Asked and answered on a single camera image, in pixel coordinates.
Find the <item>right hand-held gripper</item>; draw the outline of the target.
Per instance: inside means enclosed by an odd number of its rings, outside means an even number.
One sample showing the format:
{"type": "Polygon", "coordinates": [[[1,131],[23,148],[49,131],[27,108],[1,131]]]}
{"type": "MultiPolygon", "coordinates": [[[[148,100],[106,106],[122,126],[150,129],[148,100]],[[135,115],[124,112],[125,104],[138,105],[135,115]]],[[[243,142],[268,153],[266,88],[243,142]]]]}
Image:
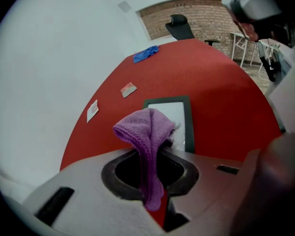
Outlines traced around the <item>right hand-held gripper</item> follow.
{"type": "Polygon", "coordinates": [[[222,0],[236,21],[262,21],[282,14],[275,0],[222,0]]]}

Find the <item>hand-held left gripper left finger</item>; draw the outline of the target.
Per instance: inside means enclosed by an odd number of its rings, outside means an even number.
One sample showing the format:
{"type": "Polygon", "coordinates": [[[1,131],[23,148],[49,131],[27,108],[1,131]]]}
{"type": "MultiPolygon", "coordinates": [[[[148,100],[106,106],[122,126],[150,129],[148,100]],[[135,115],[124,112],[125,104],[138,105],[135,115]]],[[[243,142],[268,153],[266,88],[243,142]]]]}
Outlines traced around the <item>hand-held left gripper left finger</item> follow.
{"type": "Polygon", "coordinates": [[[35,189],[24,206],[51,234],[160,236],[143,204],[140,161],[133,149],[79,160],[35,189]]]}

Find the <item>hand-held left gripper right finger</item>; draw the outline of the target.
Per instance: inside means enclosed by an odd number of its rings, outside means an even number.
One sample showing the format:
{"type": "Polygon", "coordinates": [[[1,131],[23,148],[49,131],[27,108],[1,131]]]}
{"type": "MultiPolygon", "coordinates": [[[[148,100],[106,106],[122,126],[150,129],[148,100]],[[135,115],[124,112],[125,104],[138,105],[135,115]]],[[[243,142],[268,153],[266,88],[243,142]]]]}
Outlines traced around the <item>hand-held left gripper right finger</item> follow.
{"type": "Polygon", "coordinates": [[[177,180],[167,187],[167,232],[230,232],[255,174],[260,150],[243,162],[165,147],[160,155],[176,163],[177,180]]]}

